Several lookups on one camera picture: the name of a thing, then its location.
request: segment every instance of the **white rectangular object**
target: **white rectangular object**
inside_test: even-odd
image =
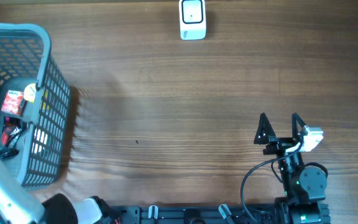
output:
[[[200,40],[206,35],[205,0],[179,1],[180,37]]]

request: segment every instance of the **black cable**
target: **black cable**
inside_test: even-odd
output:
[[[246,176],[244,177],[244,179],[242,180],[242,183],[241,183],[241,189],[240,189],[240,195],[241,195],[241,202],[242,202],[242,206],[244,207],[244,211],[245,213],[247,214],[247,216],[254,222],[254,223],[257,223],[258,221],[255,219],[255,217],[253,217],[251,215],[251,213],[249,212],[248,208],[247,208],[247,205],[246,205],[246,202],[244,200],[244,185],[246,184],[246,181],[247,181],[247,178],[251,175],[251,173],[253,173],[253,171],[257,170],[259,167],[262,167],[266,164],[269,164],[271,162],[275,162],[275,161],[279,161],[281,159],[286,159],[288,157],[291,157],[293,155],[295,155],[296,153],[298,153],[301,148],[303,146],[303,139],[300,139],[300,145],[298,147],[298,149],[296,149],[295,151],[293,151],[292,153],[289,153],[288,155],[286,156],[283,156],[283,157],[280,157],[280,158],[276,158],[276,159],[271,159],[271,160],[268,160],[268,161],[265,161],[259,165],[256,165],[254,168],[252,168],[250,171],[248,171],[248,173],[246,174]]]
[[[272,171],[273,171],[273,173],[274,173],[274,176],[277,177],[277,180],[280,181],[280,183],[283,183],[283,181],[281,180],[281,178],[277,175],[276,171],[274,170],[273,164],[274,164],[274,162],[272,162],[271,167],[272,167]]]
[[[328,170],[327,170],[327,168],[325,168],[325,166],[318,164],[317,162],[309,162],[309,163],[305,164],[305,167],[308,167],[308,166],[319,167],[322,171],[324,171],[324,173],[326,173],[326,178],[328,178]]]

